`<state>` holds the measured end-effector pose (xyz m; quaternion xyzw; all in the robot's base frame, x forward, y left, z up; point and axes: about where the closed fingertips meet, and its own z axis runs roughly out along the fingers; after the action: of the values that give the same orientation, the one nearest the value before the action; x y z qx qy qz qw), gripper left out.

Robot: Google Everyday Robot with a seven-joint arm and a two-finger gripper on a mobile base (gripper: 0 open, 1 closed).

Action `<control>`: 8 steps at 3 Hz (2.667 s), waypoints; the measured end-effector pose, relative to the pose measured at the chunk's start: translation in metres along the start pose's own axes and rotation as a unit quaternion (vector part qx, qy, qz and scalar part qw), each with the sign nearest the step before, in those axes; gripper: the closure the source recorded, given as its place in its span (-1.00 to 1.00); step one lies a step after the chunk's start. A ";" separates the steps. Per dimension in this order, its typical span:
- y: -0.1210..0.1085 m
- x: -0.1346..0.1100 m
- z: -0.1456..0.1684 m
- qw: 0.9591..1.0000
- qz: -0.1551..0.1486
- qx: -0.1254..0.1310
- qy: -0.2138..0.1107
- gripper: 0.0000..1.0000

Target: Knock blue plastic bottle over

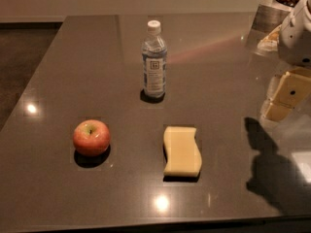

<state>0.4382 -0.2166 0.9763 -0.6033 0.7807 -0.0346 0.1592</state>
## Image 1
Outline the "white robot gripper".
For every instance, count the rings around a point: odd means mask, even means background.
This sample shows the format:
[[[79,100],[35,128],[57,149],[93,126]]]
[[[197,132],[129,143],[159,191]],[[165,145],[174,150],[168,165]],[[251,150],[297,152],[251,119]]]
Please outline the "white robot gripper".
[[[311,66],[311,0],[299,0],[283,20],[278,52],[282,60],[296,66]],[[295,67],[271,79],[264,101],[264,117],[283,120],[311,94],[311,70]]]

